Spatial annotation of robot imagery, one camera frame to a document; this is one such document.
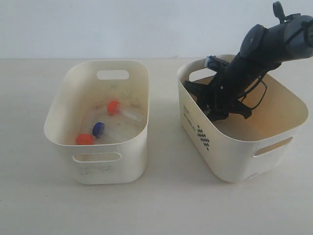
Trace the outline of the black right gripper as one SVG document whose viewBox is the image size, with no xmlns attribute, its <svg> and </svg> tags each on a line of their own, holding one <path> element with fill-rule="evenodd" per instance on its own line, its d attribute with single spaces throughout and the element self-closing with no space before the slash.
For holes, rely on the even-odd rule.
<svg viewBox="0 0 313 235">
<path fill-rule="evenodd" d="M 216 73 L 208 84 L 184 81 L 184 88 L 197 98 L 196 104 L 211 121 L 224 120 L 229 114 L 252 115 L 253 108 L 239 99 L 246 98 L 265 76 L 265 69 L 236 55 L 229 65 Z"/>
</svg>

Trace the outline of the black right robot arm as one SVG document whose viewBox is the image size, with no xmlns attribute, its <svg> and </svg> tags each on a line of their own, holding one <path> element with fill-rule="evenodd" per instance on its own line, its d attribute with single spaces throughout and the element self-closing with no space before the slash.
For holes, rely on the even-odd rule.
<svg viewBox="0 0 313 235">
<path fill-rule="evenodd" d="M 260 83 L 267 86 L 263 78 L 269 71 L 283 62 L 312 57 L 312 16 L 300 13 L 286 16 L 279 1 L 272 8 L 279 24 L 270 28 L 261 24 L 252 27 L 230 62 L 213 55 L 206 57 L 204 67 L 215 71 L 208 84 L 183 83 L 211 122 L 224 120 L 229 114 L 249 118 L 253 108 L 243 101 Z"/>
</svg>

